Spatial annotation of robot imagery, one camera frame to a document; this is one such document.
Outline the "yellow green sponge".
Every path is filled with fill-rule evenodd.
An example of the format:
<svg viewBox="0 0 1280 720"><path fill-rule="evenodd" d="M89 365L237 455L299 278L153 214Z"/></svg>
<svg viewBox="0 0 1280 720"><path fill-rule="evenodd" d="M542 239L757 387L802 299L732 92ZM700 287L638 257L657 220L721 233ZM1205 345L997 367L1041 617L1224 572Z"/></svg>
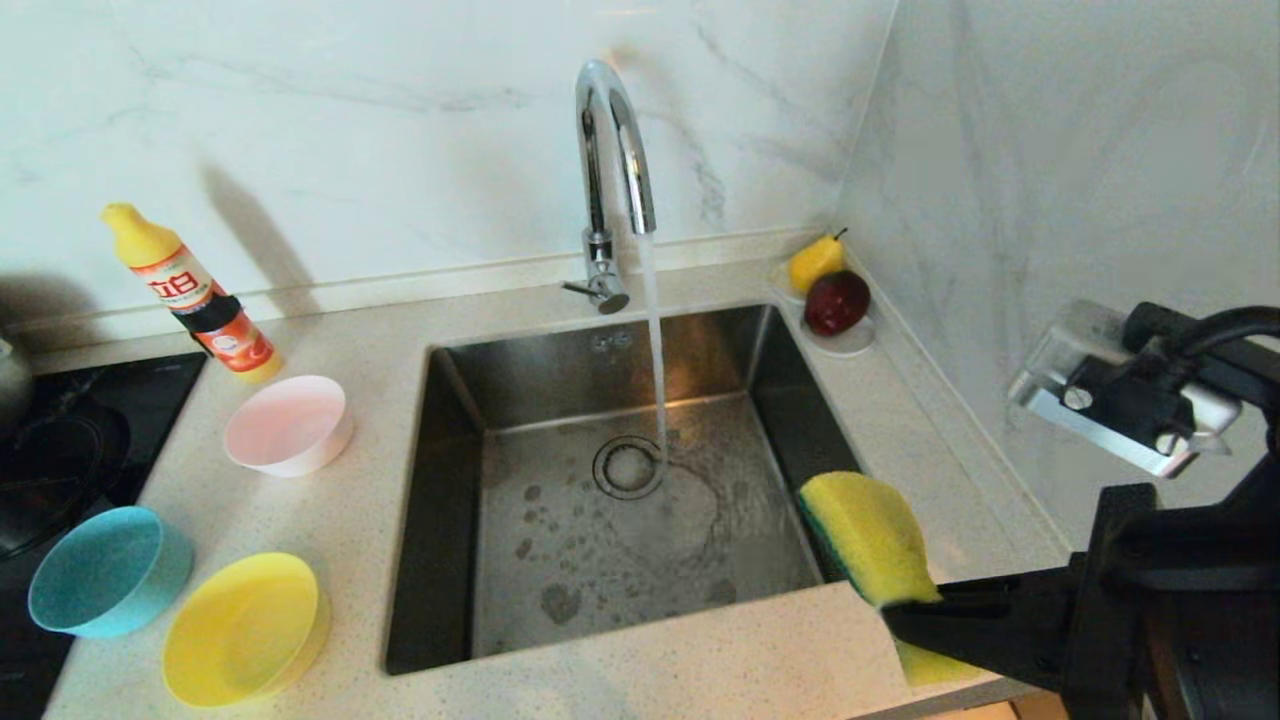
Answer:
<svg viewBox="0 0 1280 720"><path fill-rule="evenodd" d="M797 497L823 547L874 610L943 600L918 520L892 486L859 471L827 471L806 480Z"/></svg>

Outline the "orange dish soap bottle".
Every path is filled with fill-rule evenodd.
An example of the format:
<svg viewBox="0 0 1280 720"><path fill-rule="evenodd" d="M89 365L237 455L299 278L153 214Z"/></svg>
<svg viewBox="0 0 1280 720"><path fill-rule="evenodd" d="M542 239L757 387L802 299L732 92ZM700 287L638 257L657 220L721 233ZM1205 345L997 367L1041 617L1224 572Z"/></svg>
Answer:
<svg viewBox="0 0 1280 720"><path fill-rule="evenodd" d="M128 202L101 213L119 260L146 284L183 329L232 375L248 383L274 378L283 357L173 229Z"/></svg>

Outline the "blue plastic bowl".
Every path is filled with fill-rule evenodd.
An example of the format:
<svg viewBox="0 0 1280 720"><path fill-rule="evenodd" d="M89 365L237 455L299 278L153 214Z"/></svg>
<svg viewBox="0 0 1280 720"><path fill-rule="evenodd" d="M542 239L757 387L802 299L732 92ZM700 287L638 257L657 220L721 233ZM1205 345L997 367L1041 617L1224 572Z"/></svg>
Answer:
<svg viewBox="0 0 1280 720"><path fill-rule="evenodd" d="M154 510L113 509L81 523L45 556L28 591L28 614L47 632L131 634L175 602L193 565L193 542Z"/></svg>

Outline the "round metal sink drain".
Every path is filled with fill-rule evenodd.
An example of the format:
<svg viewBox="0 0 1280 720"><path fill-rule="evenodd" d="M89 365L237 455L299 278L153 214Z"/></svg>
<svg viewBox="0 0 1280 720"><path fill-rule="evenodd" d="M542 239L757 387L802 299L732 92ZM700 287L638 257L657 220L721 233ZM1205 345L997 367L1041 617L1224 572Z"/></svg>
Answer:
<svg viewBox="0 0 1280 720"><path fill-rule="evenodd" d="M660 447L643 436L618 436L595 454L591 477L612 498L632 501L654 493L666 478Z"/></svg>

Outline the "stainless steel sink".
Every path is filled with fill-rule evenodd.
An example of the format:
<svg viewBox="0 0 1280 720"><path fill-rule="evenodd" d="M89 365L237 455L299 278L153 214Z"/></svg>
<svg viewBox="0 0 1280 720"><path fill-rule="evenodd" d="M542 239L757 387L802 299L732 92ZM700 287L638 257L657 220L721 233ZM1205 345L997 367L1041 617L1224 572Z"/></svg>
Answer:
<svg viewBox="0 0 1280 720"><path fill-rule="evenodd" d="M645 322L434 347L383 666L420 673L841 582L797 506L859 460L783 311L666 316L669 466L600 492L609 439L655 443Z"/></svg>

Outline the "small white saucer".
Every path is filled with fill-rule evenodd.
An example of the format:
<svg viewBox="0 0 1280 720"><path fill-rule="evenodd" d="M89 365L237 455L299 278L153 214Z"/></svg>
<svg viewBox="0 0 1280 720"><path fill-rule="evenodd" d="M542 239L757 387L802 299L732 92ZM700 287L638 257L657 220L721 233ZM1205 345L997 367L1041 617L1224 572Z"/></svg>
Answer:
<svg viewBox="0 0 1280 720"><path fill-rule="evenodd" d="M876 342L876 323L870 315L833 336L817 334L804 320L800 320L800 328L806 342L829 357L855 357Z"/></svg>

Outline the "dark red apple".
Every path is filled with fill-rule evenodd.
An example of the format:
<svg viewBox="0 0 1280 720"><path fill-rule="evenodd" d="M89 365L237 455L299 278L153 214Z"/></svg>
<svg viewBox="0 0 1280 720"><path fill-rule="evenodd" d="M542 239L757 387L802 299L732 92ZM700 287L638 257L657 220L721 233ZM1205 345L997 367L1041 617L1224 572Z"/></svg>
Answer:
<svg viewBox="0 0 1280 720"><path fill-rule="evenodd" d="M870 287L858 273L841 270L810 287L803 319L819 337L835 337L856 325L870 309Z"/></svg>

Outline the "yellow pear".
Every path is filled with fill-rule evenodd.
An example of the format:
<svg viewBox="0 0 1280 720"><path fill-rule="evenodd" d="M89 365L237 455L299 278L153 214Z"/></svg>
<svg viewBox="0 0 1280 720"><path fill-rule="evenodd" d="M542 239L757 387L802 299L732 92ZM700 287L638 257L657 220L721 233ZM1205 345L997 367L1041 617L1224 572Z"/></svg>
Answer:
<svg viewBox="0 0 1280 720"><path fill-rule="evenodd" d="M818 279L845 268L842 237L846 232L847 228L842 228L823 234L790 259L788 283L796 295L806 296Z"/></svg>

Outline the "running tap water stream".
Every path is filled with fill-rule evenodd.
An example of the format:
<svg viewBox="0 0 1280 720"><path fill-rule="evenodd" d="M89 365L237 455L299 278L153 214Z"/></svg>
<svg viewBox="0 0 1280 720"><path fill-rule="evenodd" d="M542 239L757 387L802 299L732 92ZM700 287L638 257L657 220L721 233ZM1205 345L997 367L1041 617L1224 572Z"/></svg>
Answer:
<svg viewBox="0 0 1280 720"><path fill-rule="evenodd" d="M652 348L652 370L655 392L655 445L658 447L658 473L664 477L669 466L668 418L666 409L666 366L660 331L660 307L657 282L654 243L650 234L639 234L636 247L643 264L646 325Z"/></svg>

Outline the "chrome gooseneck faucet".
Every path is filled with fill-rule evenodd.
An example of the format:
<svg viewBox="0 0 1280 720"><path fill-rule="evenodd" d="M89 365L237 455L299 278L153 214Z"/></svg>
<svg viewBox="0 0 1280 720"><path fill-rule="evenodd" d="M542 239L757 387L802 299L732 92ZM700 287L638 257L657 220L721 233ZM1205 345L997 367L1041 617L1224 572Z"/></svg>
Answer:
<svg viewBox="0 0 1280 720"><path fill-rule="evenodd" d="M607 61L591 59L577 73L575 131L588 210L582 232L586 281L564 282L562 288L588 297L599 314L608 316L626 309L630 296L622 282L614 233L605 211L602 140L607 131L617 142L632 233L653 234L657 214L643 132L623 81Z"/></svg>

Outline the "pink plastic bowl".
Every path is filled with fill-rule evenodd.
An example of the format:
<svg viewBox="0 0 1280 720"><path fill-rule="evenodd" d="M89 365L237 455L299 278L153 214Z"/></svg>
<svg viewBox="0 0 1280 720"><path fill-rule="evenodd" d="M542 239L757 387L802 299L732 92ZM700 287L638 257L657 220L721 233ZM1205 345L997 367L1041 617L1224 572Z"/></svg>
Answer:
<svg viewBox="0 0 1280 720"><path fill-rule="evenodd" d="M297 478L333 462L353 434L346 388L329 377L298 375L244 401L225 425L223 448L242 468Z"/></svg>

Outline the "yellow plastic bowl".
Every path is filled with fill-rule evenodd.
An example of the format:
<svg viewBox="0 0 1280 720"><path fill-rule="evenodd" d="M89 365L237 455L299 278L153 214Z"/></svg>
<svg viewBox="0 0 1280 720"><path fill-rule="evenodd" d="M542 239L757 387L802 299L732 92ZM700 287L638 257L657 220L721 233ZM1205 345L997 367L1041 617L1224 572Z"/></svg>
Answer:
<svg viewBox="0 0 1280 720"><path fill-rule="evenodd" d="M256 553L211 575L175 615L163 680L193 708L265 700L314 665L332 629L317 574L292 553Z"/></svg>

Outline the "black glass cooktop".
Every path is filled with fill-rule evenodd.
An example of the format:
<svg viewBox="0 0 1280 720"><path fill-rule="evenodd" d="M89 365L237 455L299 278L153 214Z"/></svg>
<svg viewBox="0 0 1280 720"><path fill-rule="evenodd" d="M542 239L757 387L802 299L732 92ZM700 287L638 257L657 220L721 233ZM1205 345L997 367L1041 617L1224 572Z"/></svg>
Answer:
<svg viewBox="0 0 1280 720"><path fill-rule="evenodd" d="M202 354L179 354L35 378L35 396L18 430L93 402L123 415L131 441L110 486L74 524L0 562L0 720L41 720L73 646L72 635L47 632L29 618L28 591L38 565L82 521L138 501L205 363Z"/></svg>

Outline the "black round pan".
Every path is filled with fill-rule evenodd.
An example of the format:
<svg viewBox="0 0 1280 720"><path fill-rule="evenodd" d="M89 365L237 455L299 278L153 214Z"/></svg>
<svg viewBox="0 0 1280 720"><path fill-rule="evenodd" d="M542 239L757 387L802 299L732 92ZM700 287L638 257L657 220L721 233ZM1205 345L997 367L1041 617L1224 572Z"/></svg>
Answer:
<svg viewBox="0 0 1280 720"><path fill-rule="evenodd" d="M129 441L123 415L93 402L0 441L0 562L74 524L110 486Z"/></svg>

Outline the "metal kettle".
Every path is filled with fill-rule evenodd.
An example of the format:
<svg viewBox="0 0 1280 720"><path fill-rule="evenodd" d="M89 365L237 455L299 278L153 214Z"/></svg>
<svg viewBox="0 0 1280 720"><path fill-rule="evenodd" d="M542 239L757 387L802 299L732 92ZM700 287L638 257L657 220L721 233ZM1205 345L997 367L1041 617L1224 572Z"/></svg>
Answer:
<svg viewBox="0 0 1280 720"><path fill-rule="evenodd" d="M33 396L35 374L29 355L0 333L0 441L18 430Z"/></svg>

